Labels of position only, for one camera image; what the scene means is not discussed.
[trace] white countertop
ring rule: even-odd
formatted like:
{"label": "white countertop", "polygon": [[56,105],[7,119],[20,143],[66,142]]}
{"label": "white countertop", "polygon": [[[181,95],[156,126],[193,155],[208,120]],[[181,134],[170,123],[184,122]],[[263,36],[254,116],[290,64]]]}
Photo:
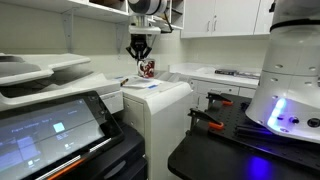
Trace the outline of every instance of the white countertop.
{"label": "white countertop", "polygon": [[257,68],[243,68],[235,66],[219,66],[210,64],[198,64],[198,63],[183,63],[170,65],[170,72],[181,73],[188,75],[191,79],[209,81],[227,85],[234,85],[239,87],[246,87],[256,89],[259,83],[257,79],[241,78],[228,75],[215,74],[214,70],[218,68],[231,68],[234,70],[248,71],[248,72],[261,72],[261,69]]}

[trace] cabinet handle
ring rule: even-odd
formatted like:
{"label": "cabinet handle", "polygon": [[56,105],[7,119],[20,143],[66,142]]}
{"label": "cabinet handle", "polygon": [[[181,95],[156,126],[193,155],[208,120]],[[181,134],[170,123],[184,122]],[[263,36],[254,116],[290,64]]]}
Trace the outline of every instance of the cabinet handle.
{"label": "cabinet handle", "polygon": [[213,31],[216,31],[216,30],[217,30],[217,29],[216,29],[217,21],[218,21],[218,20],[215,20],[215,21],[214,21],[214,26],[213,26],[214,28],[213,28]]}
{"label": "cabinet handle", "polygon": [[207,32],[209,32],[209,26],[210,26],[210,21],[208,21],[208,24],[207,24]]}

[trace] red cup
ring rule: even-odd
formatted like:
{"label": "red cup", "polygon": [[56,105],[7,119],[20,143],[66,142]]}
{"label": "red cup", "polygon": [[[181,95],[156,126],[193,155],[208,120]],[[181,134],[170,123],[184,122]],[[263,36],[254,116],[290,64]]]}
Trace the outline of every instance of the red cup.
{"label": "red cup", "polygon": [[143,59],[138,62],[138,75],[143,78],[154,77],[154,59]]}

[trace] screen bezel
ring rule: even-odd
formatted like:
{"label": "screen bezel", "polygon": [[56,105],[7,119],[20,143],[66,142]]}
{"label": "screen bezel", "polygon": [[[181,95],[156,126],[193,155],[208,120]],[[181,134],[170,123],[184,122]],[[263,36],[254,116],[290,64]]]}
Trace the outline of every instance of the screen bezel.
{"label": "screen bezel", "polygon": [[[87,106],[88,106],[89,110],[91,111],[92,115],[94,116],[95,120],[100,125],[100,129],[104,133],[104,136],[102,138],[97,139],[96,141],[89,143],[88,145],[82,147],[81,149],[78,149],[75,152],[51,163],[50,165],[39,169],[37,172],[31,173],[30,175],[23,177],[23,179],[35,179],[37,177],[42,176],[43,174],[46,174],[47,172],[50,172],[51,170],[55,169],[56,167],[72,160],[73,158],[75,158],[79,155],[82,157],[88,156],[89,150],[91,148],[95,147],[96,145],[98,145],[98,144],[100,144],[110,138],[112,139],[112,138],[117,138],[118,136],[120,137],[122,135],[122,131],[119,128],[119,126],[117,125],[117,123],[115,122],[115,120],[113,119],[112,115],[110,114],[109,110],[107,109],[107,107],[105,106],[103,101],[100,99],[98,93],[95,91],[85,92],[85,93],[76,94],[76,95],[72,95],[72,96],[68,96],[68,97],[62,97],[62,98],[58,98],[58,99],[54,99],[54,100],[49,100],[49,101],[45,101],[45,102],[40,102],[40,103],[31,104],[28,106],[19,107],[19,108],[10,109],[10,110],[0,112],[0,117],[1,117],[0,121],[2,121],[2,120],[6,120],[8,118],[15,117],[15,116],[28,114],[33,111],[38,111],[38,110],[58,106],[61,104],[69,103],[69,102],[80,100],[80,99],[83,99],[85,101],[85,103],[87,104]],[[113,133],[106,132],[107,131],[106,128],[103,128],[106,123],[108,123],[108,124],[111,123],[112,126],[114,126],[112,128],[112,131],[116,131],[116,132],[113,132]]]}

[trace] touchscreen display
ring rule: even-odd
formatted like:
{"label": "touchscreen display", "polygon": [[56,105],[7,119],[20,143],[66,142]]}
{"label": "touchscreen display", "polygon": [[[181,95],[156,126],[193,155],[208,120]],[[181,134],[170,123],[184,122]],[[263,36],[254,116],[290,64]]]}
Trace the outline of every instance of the touchscreen display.
{"label": "touchscreen display", "polygon": [[83,99],[0,120],[0,177],[26,177],[103,136]]}

